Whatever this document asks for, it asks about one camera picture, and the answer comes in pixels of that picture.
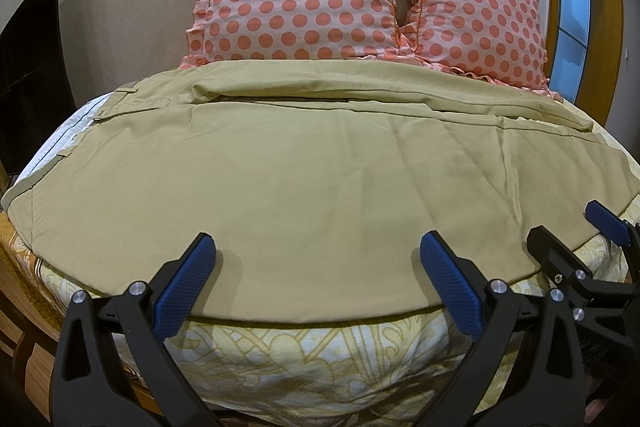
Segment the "khaki beige pants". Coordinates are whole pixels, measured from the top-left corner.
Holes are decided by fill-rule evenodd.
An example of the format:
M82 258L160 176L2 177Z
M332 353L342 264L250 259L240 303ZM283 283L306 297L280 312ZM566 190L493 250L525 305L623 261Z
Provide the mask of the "khaki beige pants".
M510 282L545 225L572 248L597 199L639 173L570 106L383 61L239 61L115 90L90 126L4 196L22 241L103 294L147 280L198 233L222 265L200 317L321 323L438 303L422 235Z

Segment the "right pink polka-dot pillow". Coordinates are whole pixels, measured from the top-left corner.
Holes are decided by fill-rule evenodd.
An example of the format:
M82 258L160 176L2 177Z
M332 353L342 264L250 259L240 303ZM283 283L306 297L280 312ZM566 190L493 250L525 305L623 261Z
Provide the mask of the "right pink polka-dot pillow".
M401 53L460 76L559 98L544 75L539 0L408 0Z

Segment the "dark wall panel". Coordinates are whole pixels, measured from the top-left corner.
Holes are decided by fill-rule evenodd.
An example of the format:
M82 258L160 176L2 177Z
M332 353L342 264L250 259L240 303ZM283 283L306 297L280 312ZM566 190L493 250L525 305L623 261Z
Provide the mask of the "dark wall panel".
M24 0L1 31L1 165L19 174L76 105L58 0Z

